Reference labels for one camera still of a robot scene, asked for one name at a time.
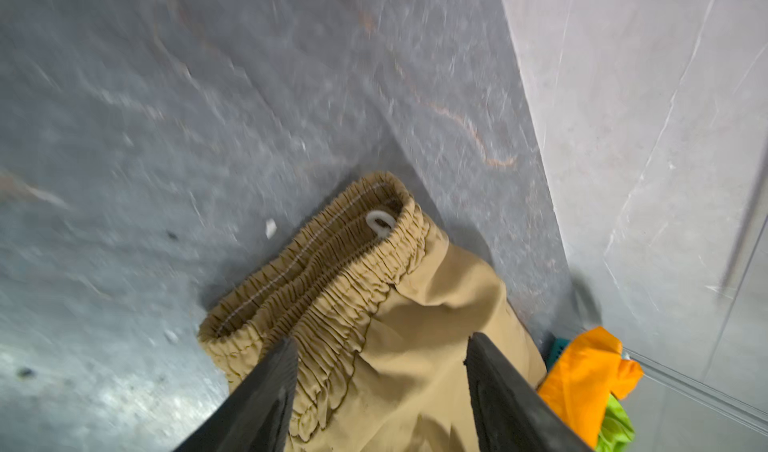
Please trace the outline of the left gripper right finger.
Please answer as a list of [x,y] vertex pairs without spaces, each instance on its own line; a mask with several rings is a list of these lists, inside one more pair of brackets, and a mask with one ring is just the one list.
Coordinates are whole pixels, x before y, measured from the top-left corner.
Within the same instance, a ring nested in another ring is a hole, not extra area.
[[468,340],[464,365],[481,451],[588,451],[481,332]]

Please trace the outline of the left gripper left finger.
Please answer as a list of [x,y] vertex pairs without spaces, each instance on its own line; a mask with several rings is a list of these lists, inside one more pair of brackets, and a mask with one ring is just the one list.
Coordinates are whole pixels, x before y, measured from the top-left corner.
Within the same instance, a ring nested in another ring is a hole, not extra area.
[[297,372],[295,341],[284,338],[176,451],[284,450]]

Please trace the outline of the teal plastic basket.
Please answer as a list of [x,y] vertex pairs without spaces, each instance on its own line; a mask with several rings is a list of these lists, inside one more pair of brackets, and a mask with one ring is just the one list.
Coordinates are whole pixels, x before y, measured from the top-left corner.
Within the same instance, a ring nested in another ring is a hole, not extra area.
[[570,341],[565,338],[555,338],[553,340],[545,361],[545,365],[548,371],[550,371],[555,366],[569,344]]

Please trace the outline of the khaki tan shorts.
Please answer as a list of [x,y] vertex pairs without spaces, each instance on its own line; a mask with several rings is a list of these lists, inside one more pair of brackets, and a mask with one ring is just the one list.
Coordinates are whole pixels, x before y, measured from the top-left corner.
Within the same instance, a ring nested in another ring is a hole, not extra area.
[[544,361],[484,260],[456,245],[393,174],[350,184],[202,322],[240,386],[292,338],[290,451],[474,451],[464,364],[487,335],[530,385]]

